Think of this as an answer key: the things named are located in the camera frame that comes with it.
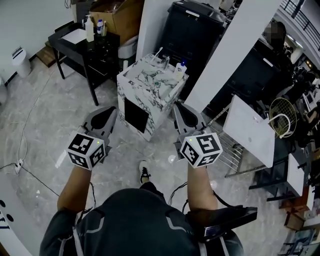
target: white pillar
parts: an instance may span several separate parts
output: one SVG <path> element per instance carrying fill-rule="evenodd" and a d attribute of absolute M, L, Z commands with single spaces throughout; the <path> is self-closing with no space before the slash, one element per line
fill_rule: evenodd
<path fill-rule="evenodd" d="M 186 104 L 202 112 L 250 52 L 282 0 L 243 0 Z"/>
<path fill-rule="evenodd" d="M 27 214 L 3 171 L 0 171 L 0 212 L 0 243 L 9 255 L 38 256 L 44 233 Z"/>
<path fill-rule="evenodd" d="M 291 62 L 295 64 L 302 54 L 304 54 L 304 49 L 297 47 L 291 54 Z"/>
<path fill-rule="evenodd" d="M 162 35 L 168 9 L 175 0 L 145 0 L 140 24 L 139 41 L 136 52 L 136 60 L 156 51 Z"/>

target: sneaker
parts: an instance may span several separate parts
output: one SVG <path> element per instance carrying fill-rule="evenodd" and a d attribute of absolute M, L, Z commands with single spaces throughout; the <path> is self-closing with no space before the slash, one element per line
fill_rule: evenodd
<path fill-rule="evenodd" d="M 139 164 L 139 171 L 140 171 L 140 183 L 143 184 L 142 178 L 148 178 L 151 176 L 149 174 L 149 164 L 147 161 L 141 161 Z"/>

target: white marble cabinet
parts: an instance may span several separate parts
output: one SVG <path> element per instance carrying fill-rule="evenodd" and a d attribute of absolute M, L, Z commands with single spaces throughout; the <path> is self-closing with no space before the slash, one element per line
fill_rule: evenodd
<path fill-rule="evenodd" d="M 162 69 L 160 59 L 148 54 L 117 76 L 119 116 L 125 126 L 150 141 L 169 114 L 188 75 L 174 80 L 175 67 Z"/>

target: soap dispenser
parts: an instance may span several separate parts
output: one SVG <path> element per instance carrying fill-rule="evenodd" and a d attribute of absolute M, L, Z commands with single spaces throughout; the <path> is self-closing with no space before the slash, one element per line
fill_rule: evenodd
<path fill-rule="evenodd" d="M 173 78 L 176 81 L 180 81 L 184 77 L 186 71 L 187 71 L 186 60 L 183 59 L 182 63 L 178 63 L 176 65 L 174 73 L 173 73 Z"/>
<path fill-rule="evenodd" d="M 85 32 L 86 32 L 86 40 L 88 42 L 92 42 L 95 40 L 95 34 L 94 34 L 94 24 L 91 21 L 91 15 L 87 15 L 87 20 L 85 23 Z"/>

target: black cable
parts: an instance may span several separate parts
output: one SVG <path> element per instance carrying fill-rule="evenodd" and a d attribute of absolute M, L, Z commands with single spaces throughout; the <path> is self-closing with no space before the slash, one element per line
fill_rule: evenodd
<path fill-rule="evenodd" d="M 71 2 L 70 3 L 68 3 L 68 2 L 69 2 L 69 0 L 64 0 L 64 7 L 67 9 L 69 9 L 71 7 Z"/>
<path fill-rule="evenodd" d="M 182 188 L 185 187 L 187 184 L 188 184 L 188 182 L 183 183 L 181 186 L 177 187 L 177 188 L 172 192 L 172 194 L 171 194 L 171 196 L 170 196 L 170 198 L 169 198 L 169 202 L 168 202 L 168 205 L 169 205 L 169 206 L 172 205 L 172 199 L 173 199 L 173 197 L 175 196 L 175 193 L 177 192 L 177 190 L 182 189 Z M 213 194 L 215 195 L 216 199 L 217 199 L 221 204 L 223 204 L 223 205 L 226 206 L 226 207 L 234 207 L 234 206 L 226 203 L 224 200 L 222 200 L 221 197 L 218 196 L 214 190 L 212 190 L 212 192 L 213 192 Z M 185 201 L 185 203 L 184 203 L 184 205 L 183 205 L 183 208 L 182 208 L 182 213 L 184 213 L 185 207 L 186 207 L 186 205 L 187 205 L 188 202 L 189 202 L 188 200 Z"/>
<path fill-rule="evenodd" d="M 178 186 L 171 194 L 169 201 L 168 201 L 168 205 L 171 206 L 172 205 L 172 199 L 175 196 L 175 193 L 177 192 L 177 190 L 182 189 L 183 187 L 185 187 L 188 184 L 188 182 L 183 183 L 181 186 Z"/>
<path fill-rule="evenodd" d="M 185 201 L 183 207 L 182 207 L 182 213 L 184 214 L 185 213 L 185 207 L 187 205 L 187 203 L 189 203 L 188 199 Z"/>
<path fill-rule="evenodd" d="M 97 202 L 96 202 L 96 196 L 95 196 L 95 187 L 92 184 L 92 182 L 90 182 L 91 188 L 92 188 L 92 195 L 93 195 L 93 200 L 94 200 L 94 208 L 97 208 Z"/>
<path fill-rule="evenodd" d="M 37 178 L 32 172 L 28 171 L 26 168 L 21 166 L 22 169 L 24 169 L 27 173 L 31 174 L 36 180 L 38 180 L 42 185 L 44 185 L 48 190 L 52 191 L 57 197 L 59 196 L 56 192 L 54 192 L 50 187 L 48 187 L 46 184 L 44 184 L 40 179 Z"/>
<path fill-rule="evenodd" d="M 0 170 L 2 170 L 3 168 L 5 167 L 8 167 L 8 166 L 12 166 L 12 165 L 15 165 L 17 166 L 15 163 L 9 163 L 3 167 L 0 168 Z M 44 184 L 37 176 L 35 176 L 31 171 L 28 171 L 26 168 L 24 168 L 23 166 L 21 166 L 22 169 L 24 169 L 27 173 L 29 173 L 30 175 L 32 175 L 37 181 L 39 181 L 42 185 L 44 185 L 48 190 L 50 190 L 52 193 L 54 193 L 57 197 L 59 197 L 59 195 L 54 192 L 50 187 L 48 187 L 46 184 Z M 93 200 L 94 200 L 94 208 L 97 208 L 97 202 L 96 202 L 96 196 L 95 196 L 95 187 L 94 185 L 92 184 L 92 182 L 90 182 L 90 185 L 91 185 L 91 188 L 92 188 L 92 194 L 93 194 Z"/>
<path fill-rule="evenodd" d="M 12 166 L 12 165 L 16 165 L 14 162 L 13 163 L 9 163 L 9 164 L 7 164 L 7 165 L 5 165 L 5 166 L 3 166 L 3 167 L 1 167 L 0 168 L 0 170 L 2 170 L 3 168 L 5 168 L 5 167 L 7 167 L 7 166 Z"/>

